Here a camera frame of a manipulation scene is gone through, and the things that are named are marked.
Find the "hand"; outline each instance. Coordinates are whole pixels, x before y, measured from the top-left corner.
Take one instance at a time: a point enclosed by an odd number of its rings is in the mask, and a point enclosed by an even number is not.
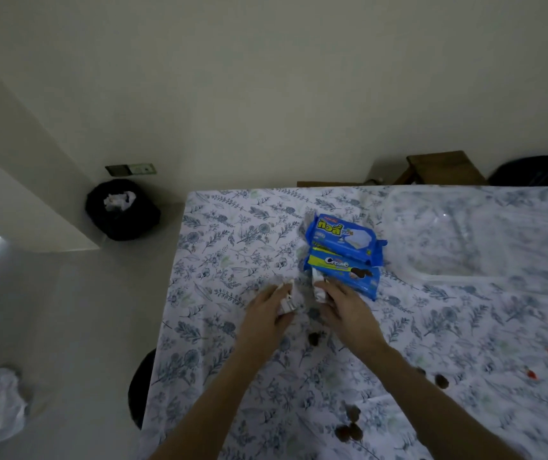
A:
[[[322,304],[321,317],[360,360],[387,347],[378,321],[354,290],[335,280],[318,281],[315,287],[327,292],[336,304],[335,309]]]
[[[278,316],[280,301],[291,291],[291,287],[287,284],[277,290],[276,286],[268,286],[248,304],[234,353],[248,358],[248,363],[254,364],[257,369],[278,348],[285,330],[295,317],[295,313]]]

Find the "brand logo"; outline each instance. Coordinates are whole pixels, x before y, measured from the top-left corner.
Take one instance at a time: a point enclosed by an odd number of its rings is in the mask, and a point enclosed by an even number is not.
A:
[[[342,224],[334,226],[333,224],[327,224],[324,219],[319,219],[316,227],[317,229],[323,229],[323,231],[331,232],[333,235],[340,235],[344,226]]]
[[[347,262],[336,261],[333,258],[331,258],[331,256],[328,256],[327,258],[325,258],[325,263],[327,263],[328,265],[334,265],[334,266],[344,266],[345,268],[349,267],[349,264]]]

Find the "tiled floor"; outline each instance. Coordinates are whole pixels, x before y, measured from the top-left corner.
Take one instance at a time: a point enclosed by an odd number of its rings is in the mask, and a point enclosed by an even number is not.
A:
[[[156,346],[182,205],[143,239],[33,254],[0,241],[0,365],[33,391],[25,430],[0,459],[135,457],[127,387]]]

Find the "black bag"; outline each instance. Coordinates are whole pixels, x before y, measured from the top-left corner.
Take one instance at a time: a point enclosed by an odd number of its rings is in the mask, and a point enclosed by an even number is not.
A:
[[[108,211],[103,201],[109,195],[133,192],[135,200],[125,211]],[[86,212],[93,223],[112,240],[133,240],[159,223],[161,212],[140,186],[129,179],[113,179],[86,197]]]
[[[516,159],[503,164],[489,178],[493,186],[548,186],[548,155]]]

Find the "blue snack package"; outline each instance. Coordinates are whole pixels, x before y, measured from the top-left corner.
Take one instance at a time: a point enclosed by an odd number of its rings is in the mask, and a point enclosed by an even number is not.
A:
[[[325,276],[338,279],[371,300],[377,299],[381,272],[377,267],[345,258],[320,247],[312,247],[304,262],[304,270],[314,268]]]
[[[377,239],[367,227],[336,216],[315,215],[306,230],[306,240],[311,247],[321,247],[370,266],[383,266],[383,247],[387,241]]]

